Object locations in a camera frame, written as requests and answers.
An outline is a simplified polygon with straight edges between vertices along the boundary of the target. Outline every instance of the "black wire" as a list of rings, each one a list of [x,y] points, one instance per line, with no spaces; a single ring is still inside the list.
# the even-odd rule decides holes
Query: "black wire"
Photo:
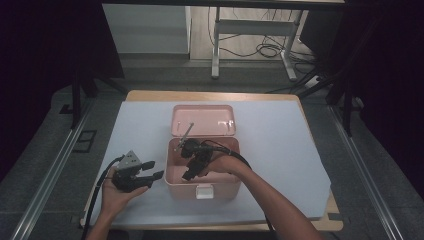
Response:
[[[99,180],[96,183],[96,187],[94,188],[93,195],[91,196],[90,206],[87,210],[87,217],[85,218],[85,224],[84,229],[82,232],[81,240],[85,240],[87,238],[88,228],[90,227],[90,219],[91,214],[93,213],[94,204],[96,203],[97,195],[99,193],[100,187],[103,184],[104,179],[106,178],[107,173],[109,172],[109,169],[115,164],[116,162],[121,161],[125,155],[122,157],[115,158],[109,165],[106,167],[106,169],[103,171],[102,175],[99,177]]]
[[[250,169],[252,169],[252,167],[247,162],[247,160],[242,155],[240,155],[239,153],[234,152],[233,150],[227,148],[226,146],[224,146],[224,145],[222,145],[218,142],[212,141],[212,140],[204,140],[202,143],[206,143],[206,142],[211,142],[211,143],[214,143],[214,144],[220,146],[220,148],[216,148],[216,150],[227,153],[228,155],[237,158],[238,160],[242,161],[246,166],[248,166]]]

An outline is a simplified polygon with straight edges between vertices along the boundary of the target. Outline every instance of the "metal frame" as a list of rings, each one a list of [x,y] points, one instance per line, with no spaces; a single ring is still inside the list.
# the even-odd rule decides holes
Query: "metal frame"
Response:
[[[245,35],[270,35],[287,36],[285,50],[281,53],[284,66],[290,81],[296,81],[296,73],[290,61],[290,51],[300,25],[303,10],[297,11],[293,22],[274,22],[256,20],[220,19],[220,7],[216,8],[214,28],[214,48],[212,54],[212,78],[219,78],[219,34],[245,34]]]
[[[25,210],[21,220],[13,231],[11,239],[28,239],[32,229],[35,226],[35,223],[38,220],[38,217],[41,214],[50,194],[62,173],[62,169],[68,160],[69,155],[72,152],[72,149],[75,145],[75,142],[78,139],[81,130],[83,129],[85,122],[88,118],[88,115],[94,106],[95,99],[88,98],[87,103],[84,105],[82,118],[74,129],[68,134],[65,143],[60,149],[59,153],[56,156],[53,164],[50,166],[46,176],[41,182],[40,186],[37,189],[37,192],[34,194],[28,208]]]
[[[374,208],[377,212],[377,215],[380,217],[380,221],[386,230],[387,236],[390,240],[403,239],[403,236],[399,230],[397,222],[387,206],[386,201],[383,199],[380,191],[378,190],[377,185],[375,184],[371,173],[369,172],[364,160],[362,159],[361,154],[356,148],[355,142],[352,137],[350,137],[347,132],[344,130],[342,125],[342,119],[338,113],[338,110],[335,106],[329,106],[330,115],[332,116],[334,123],[339,131],[339,134],[343,140],[343,143],[346,146],[347,151],[352,159],[353,164],[358,171],[359,177],[362,180],[365,190],[368,193],[368,196],[374,205]]]

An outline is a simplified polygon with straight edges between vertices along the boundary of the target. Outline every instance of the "black clamp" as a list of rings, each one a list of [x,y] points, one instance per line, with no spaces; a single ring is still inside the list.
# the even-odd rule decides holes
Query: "black clamp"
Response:
[[[136,175],[140,172],[140,169],[145,171],[152,169],[154,166],[154,161],[141,163],[135,153],[129,151],[116,167],[112,183],[124,192],[132,192],[144,186],[151,188],[154,181],[162,178],[164,171],[156,172],[152,176],[137,177]]]

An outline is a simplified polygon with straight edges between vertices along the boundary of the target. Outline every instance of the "pink plastic box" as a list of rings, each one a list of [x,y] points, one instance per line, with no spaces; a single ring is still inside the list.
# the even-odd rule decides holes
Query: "pink plastic box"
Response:
[[[180,139],[194,123],[187,138],[200,142],[212,140],[232,151],[240,153],[235,139],[236,131],[233,108],[229,105],[176,105],[173,110],[168,158],[165,168],[165,182],[176,199],[222,199],[234,198],[240,188],[240,179],[228,173],[209,172],[205,177],[195,177],[190,181],[182,179],[187,170],[188,159],[181,157],[177,148]]]

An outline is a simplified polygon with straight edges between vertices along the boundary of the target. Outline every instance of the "human hand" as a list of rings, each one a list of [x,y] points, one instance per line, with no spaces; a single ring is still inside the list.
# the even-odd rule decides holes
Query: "human hand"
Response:
[[[200,172],[198,176],[206,176],[209,171],[217,173],[231,173],[237,175],[239,170],[244,167],[246,167],[244,163],[242,163],[237,158],[226,154],[218,154],[214,157],[214,160],[212,160],[209,165],[205,169],[203,169],[202,172]]]
[[[115,218],[127,206],[131,199],[140,196],[149,189],[148,187],[141,187],[129,193],[122,192],[112,183],[112,177],[115,171],[116,167],[112,167],[109,170],[102,186],[101,214],[105,214],[109,218]]]

